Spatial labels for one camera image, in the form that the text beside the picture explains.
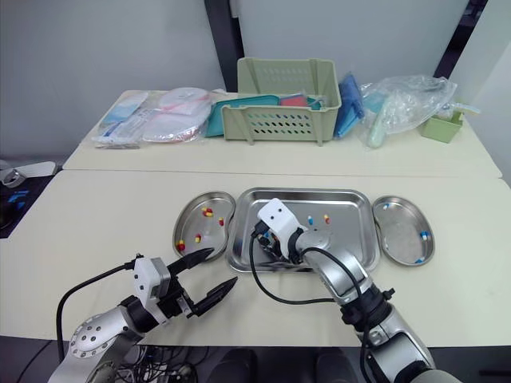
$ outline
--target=green container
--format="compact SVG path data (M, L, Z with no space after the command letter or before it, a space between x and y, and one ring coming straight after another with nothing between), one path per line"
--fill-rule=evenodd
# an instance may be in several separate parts
M463 114L460 112L454 112L451 120L431 117L422 124L420 128L421 135L448 144L463 125L463 121L461 120L462 115Z
M238 60L240 97L263 94L288 96L305 93L325 97L320 110L310 107L243 106L222 108L226 140L329 141L335 127L341 96L335 65L330 60Z

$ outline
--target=rectangular tray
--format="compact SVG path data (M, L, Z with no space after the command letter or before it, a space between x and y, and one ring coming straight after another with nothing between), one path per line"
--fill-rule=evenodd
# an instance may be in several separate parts
M227 246L227 258L237 271L250 271L248 244L250 234L258 222L257 213L272 198L281 199L296 215L298 221L310 230L328 230L334 233L336 243L354 254L361 264L371 270L379 260L379 246L371 205L364 194L354 190L253 188L243 193L237 209ZM313 218L313 225L307 217ZM324 215L330 217L330 224ZM278 262L254 244L255 268L258 271L309 271L303 266Z

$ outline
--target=kidney-shaped tray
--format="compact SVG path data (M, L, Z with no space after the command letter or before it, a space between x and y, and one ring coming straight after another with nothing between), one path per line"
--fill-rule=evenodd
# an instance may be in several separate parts
M228 242L228 227L236 202L223 191L210 191L194 198L181 212L174 227L178 255L213 247L207 261L220 257Z

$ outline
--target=blue package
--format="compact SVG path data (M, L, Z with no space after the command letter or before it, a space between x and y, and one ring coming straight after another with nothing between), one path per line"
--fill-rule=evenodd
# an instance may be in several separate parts
M364 117L362 94L353 74L348 73L339 83L339 92L342 104L335 121L336 138L344 137Z
M135 112L145 101L149 92L139 92L119 101L105 116L102 124L116 124L123 122Z

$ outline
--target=blue object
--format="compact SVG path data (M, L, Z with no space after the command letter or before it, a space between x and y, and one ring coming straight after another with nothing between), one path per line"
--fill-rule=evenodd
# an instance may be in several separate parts
M213 111L209 116L208 131L206 137L223 136L224 122L222 121L222 108L229 105L232 108L240 106L265 106L278 105L279 97L272 94L266 96L236 98L234 100L219 101L213 107Z
M334 137L343 138L363 117L362 94L357 81L348 73L339 83L341 107L335 121Z

